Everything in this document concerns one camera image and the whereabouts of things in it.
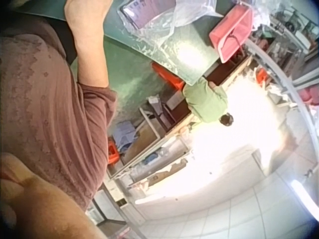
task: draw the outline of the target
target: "clear plastic bag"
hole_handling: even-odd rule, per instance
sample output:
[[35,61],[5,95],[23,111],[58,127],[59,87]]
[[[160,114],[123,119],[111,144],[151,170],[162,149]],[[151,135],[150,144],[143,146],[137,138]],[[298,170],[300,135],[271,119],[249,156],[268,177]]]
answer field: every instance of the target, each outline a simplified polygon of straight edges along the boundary
[[129,33],[160,47],[175,27],[188,25],[204,15],[218,16],[217,0],[127,0],[118,9]]
[[250,6],[254,11],[253,31],[261,25],[270,25],[270,14],[281,11],[283,7],[291,6],[291,0],[234,0]]

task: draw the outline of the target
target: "green table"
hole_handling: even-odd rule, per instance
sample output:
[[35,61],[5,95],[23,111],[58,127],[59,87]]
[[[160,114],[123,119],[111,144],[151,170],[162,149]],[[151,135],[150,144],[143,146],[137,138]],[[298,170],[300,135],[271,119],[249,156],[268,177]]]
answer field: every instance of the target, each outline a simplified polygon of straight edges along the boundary
[[[146,55],[190,85],[193,85],[219,59],[208,35],[221,18],[204,16],[192,24],[176,28],[174,35],[159,50],[154,51],[153,47],[139,41],[126,31],[117,13],[122,2],[123,0],[115,0],[107,15],[104,23],[104,33],[107,37]],[[65,20],[64,4],[65,0],[31,1],[21,9],[21,12]],[[219,0],[216,11],[225,15],[233,6],[231,0]]]

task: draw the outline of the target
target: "bright light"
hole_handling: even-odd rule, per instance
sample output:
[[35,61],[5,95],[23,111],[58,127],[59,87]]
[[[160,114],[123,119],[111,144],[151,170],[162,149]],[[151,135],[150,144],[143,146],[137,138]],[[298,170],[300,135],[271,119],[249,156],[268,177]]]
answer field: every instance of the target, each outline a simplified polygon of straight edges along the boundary
[[304,204],[304,206],[308,209],[308,211],[313,215],[313,217],[319,222],[319,207],[312,200],[308,192],[305,190],[303,185],[294,180],[291,182],[291,186]]
[[147,196],[147,197],[145,197],[145,198],[136,200],[136,201],[135,201],[135,204],[136,204],[136,205],[140,205],[140,204],[144,204],[144,203],[149,203],[149,202],[152,202],[152,201],[156,201],[156,200],[158,200],[158,199],[161,199],[161,198],[164,198],[164,195],[161,195],[161,194],[153,194],[153,195]]
[[193,45],[188,42],[182,42],[179,44],[176,50],[178,59],[184,64],[192,68],[198,68],[205,65],[204,57],[201,52],[198,51]]
[[225,127],[215,122],[197,126],[191,133],[194,160],[188,160],[180,172],[149,187],[147,197],[192,194],[246,160],[257,148],[267,170],[273,152],[282,145],[275,106],[258,85],[245,78],[230,86],[227,95],[234,124]]
[[124,11],[125,11],[128,15],[130,15],[131,17],[135,16],[135,13],[132,12],[132,11],[131,11],[130,9],[128,9],[128,8],[125,8]]

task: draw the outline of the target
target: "shelf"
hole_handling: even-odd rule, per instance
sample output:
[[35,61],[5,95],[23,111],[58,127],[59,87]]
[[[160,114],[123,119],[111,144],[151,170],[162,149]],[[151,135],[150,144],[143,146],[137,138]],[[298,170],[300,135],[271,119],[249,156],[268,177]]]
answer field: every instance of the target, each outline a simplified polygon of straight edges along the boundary
[[309,112],[308,107],[304,104],[291,79],[289,79],[284,71],[267,55],[259,46],[257,46],[251,40],[246,40],[246,46],[249,48],[249,51],[255,55],[257,61],[262,61],[263,65],[266,66],[265,70],[270,70],[274,73],[274,80],[287,89],[287,93],[291,96],[293,102],[295,102],[299,108],[299,111],[304,118],[306,126],[308,128],[309,134],[312,139],[314,146],[315,154],[319,160],[319,138],[317,136],[316,127],[314,125],[313,117]]

